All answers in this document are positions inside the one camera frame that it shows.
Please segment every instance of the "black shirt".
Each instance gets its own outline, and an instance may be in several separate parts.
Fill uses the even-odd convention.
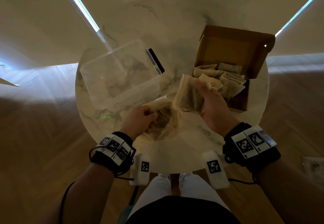
[[[240,223],[225,207],[212,201],[167,196],[139,210],[126,222],[132,223]]]

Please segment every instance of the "forearm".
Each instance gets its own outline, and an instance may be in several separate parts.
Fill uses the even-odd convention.
[[[102,165],[92,163],[69,189],[63,209],[63,223],[100,223],[113,173]],[[42,223],[58,223],[61,200]]]
[[[324,189],[283,159],[255,176],[285,223],[324,223]]]

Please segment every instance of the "hand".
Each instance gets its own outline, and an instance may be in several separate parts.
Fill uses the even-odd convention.
[[[208,90],[198,79],[194,82],[194,85],[204,97],[204,105],[200,116],[212,131],[225,137],[240,124],[240,121],[231,114],[225,100],[216,89]]]
[[[148,128],[153,128],[156,119],[157,113],[151,111],[150,107],[138,106],[131,111],[119,131],[127,134],[134,141]]]

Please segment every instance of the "person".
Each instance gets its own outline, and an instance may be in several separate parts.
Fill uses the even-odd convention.
[[[195,86],[205,100],[201,117],[212,131],[226,137],[240,121],[217,91],[208,90],[199,80]],[[154,125],[156,118],[148,106],[136,107],[119,132],[134,141]],[[280,156],[258,169],[254,177],[285,223],[324,223],[324,189]],[[114,178],[111,170],[92,162],[67,192],[63,223],[100,223]],[[127,223],[239,223],[216,191],[199,176],[180,174],[179,188],[181,196],[172,196],[169,176],[159,174],[139,197]],[[44,216],[42,223],[58,223],[61,202]]]

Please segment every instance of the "round table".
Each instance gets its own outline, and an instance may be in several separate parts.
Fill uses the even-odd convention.
[[[165,72],[160,82],[161,95],[174,97],[182,74],[191,74],[206,24],[218,25],[221,12],[206,2],[191,0],[145,0],[126,5],[107,19],[101,28],[111,48],[140,38],[152,48]],[[84,84],[80,67],[107,52],[104,44],[85,50],[81,56],[75,81],[76,103],[88,132],[99,143],[107,134],[118,131],[131,107],[118,112],[96,110]],[[269,92],[266,62],[256,79],[250,80],[248,109],[233,114],[242,122],[257,125],[265,110]],[[134,104],[141,105],[148,100]],[[224,140],[212,132],[200,116],[183,112],[181,132],[174,138],[157,142],[138,137],[136,153],[151,157],[154,173],[183,173],[205,168],[201,154],[216,150],[222,154]]]

